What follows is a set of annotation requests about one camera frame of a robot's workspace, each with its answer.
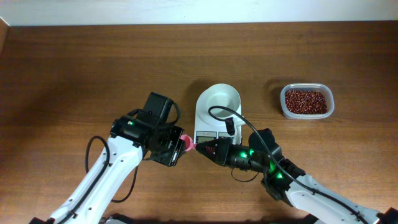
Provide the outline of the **pink measuring scoop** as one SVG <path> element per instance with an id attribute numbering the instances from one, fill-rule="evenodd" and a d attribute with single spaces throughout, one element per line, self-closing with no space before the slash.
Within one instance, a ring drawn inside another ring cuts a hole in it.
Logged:
<path id="1" fill-rule="evenodd" d="M 181 135 L 180 139 L 185 143 L 185 152 L 191 151 L 192 149 L 196 149 L 196 144 L 189 135 L 183 134 Z"/>

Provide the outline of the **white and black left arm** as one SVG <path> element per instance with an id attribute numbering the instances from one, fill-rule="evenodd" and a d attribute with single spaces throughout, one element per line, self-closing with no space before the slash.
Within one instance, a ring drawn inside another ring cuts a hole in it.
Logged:
<path id="1" fill-rule="evenodd" d="M 31 223 L 99 223 L 124 179 L 151 152 L 149 161 L 175 166 L 185 143 L 181 127 L 151 124 L 124 115 L 115 120 L 107 140 L 94 136 L 104 144 L 101 155 L 69 198 L 44 221 L 33 218 Z"/>

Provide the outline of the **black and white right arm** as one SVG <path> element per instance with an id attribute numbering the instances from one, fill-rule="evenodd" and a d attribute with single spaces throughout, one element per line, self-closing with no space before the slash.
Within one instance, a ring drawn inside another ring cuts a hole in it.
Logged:
<path id="1" fill-rule="evenodd" d="M 261 184 L 274 200 L 307 212 L 316 223 L 397 223 L 397 209 L 366 208 L 319 184 L 282 155 L 270 129 L 253 132 L 248 146 L 200 137 L 196 150 L 219 166 L 262 173 Z"/>

